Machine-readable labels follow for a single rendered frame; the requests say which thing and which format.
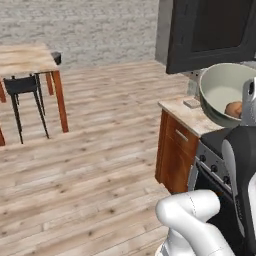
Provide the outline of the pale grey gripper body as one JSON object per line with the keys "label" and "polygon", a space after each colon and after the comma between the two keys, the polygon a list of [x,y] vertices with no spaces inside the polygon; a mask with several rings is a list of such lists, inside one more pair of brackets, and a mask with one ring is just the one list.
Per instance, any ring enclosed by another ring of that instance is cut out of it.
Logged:
{"label": "pale grey gripper body", "polygon": [[256,126],[256,77],[244,83],[242,95],[243,126]]}

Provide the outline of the brown onion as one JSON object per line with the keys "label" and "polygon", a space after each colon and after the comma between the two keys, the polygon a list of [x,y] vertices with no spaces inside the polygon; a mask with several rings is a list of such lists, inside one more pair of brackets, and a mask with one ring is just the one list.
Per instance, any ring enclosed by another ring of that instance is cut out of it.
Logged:
{"label": "brown onion", "polygon": [[225,113],[234,118],[241,118],[242,115],[242,102],[235,101],[226,105]]}

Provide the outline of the grey-green bowl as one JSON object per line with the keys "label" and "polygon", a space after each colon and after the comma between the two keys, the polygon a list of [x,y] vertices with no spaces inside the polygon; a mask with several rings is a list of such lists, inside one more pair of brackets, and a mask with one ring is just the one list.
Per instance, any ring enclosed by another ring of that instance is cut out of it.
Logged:
{"label": "grey-green bowl", "polygon": [[256,100],[256,83],[249,94],[249,83],[256,77],[256,69],[235,64],[221,63],[205,69],[199,78],[201,106],[205,114],[217,125],[233,128],[243,123],[239,118],[225,114],[226,105],[247,97]]}

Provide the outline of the brown wooden cabinet door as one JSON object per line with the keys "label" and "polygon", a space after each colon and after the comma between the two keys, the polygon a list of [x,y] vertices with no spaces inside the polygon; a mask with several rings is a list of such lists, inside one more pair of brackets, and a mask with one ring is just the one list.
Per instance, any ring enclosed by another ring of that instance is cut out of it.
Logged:
{"label": "brown wooden cabinet door", "polygon": [[164,143],[161,164],[163,184],[171,194],[186,192],[190,168],[194,162],[181,147],[171,138]]}

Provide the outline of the small grey flat block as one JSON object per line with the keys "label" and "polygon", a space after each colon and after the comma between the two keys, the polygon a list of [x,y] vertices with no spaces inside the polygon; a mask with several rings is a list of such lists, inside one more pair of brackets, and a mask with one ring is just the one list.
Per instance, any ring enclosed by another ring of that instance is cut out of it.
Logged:
{"label": "small grey flat block", "polygon": [[200,108],[201,107],[201,103],[192,98],[192,99],[188,99],[188,100],[184,100],[183,104],[187,107],[189,107],[190,109],[196,109],[196,108]]}

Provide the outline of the steel and black oven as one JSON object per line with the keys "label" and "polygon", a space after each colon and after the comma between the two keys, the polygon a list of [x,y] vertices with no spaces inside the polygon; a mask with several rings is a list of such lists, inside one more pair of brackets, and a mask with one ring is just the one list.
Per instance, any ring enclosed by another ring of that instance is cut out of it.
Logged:
{"label": "steel and black oven", "polygon": [[[206,156],[201,162],[200,155]],[[211,172],[211,165],[218,167]],[[224,184],[228,176],[231,184]],[[209,222],[227,240],[236,256],[256,256],[256,126],[206,133],[199,139],[188,189],[209,189],[220,200]]]}

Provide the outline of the brown wooden drawer front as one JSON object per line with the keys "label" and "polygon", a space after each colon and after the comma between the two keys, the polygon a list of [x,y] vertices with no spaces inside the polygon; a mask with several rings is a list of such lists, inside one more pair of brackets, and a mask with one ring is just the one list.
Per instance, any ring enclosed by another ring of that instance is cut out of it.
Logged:
{"label": "brown wooden drawer front", "polygon": [[[175,129],[178,129],[182,132],[187,138],[188,142],[183,140],[176,132]],[[172,116],[168,116],[167,118],[167,129],[166,134],[173,139],[181,149],[193,157],[196,153],[199,138],[194,135],[188,128],[186,128],[182,123],[180,123],[177,119]]]}

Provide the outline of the brown wooden base cabinet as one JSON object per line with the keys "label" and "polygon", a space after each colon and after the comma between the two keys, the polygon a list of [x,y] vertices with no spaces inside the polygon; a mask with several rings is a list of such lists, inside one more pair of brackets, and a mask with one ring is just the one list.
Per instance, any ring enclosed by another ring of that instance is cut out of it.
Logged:
{"label": "brown wooden base cabinet", "polygon": [[171,194],[188,190],[199,137],[181,121],[162,110],[155,179]]}

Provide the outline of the wooden dining table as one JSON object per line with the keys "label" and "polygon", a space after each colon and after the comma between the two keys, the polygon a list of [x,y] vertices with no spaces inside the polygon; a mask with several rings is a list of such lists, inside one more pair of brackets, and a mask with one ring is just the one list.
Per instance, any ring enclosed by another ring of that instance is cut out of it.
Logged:
{"label": "wooden dining table", "polygon": [[69,131],[63,89],[58,65],[43,43],[0,46],[0,101],[5,102],[6,88],[3,79],[28,77],[40,74],[53,77],[62,131]]}

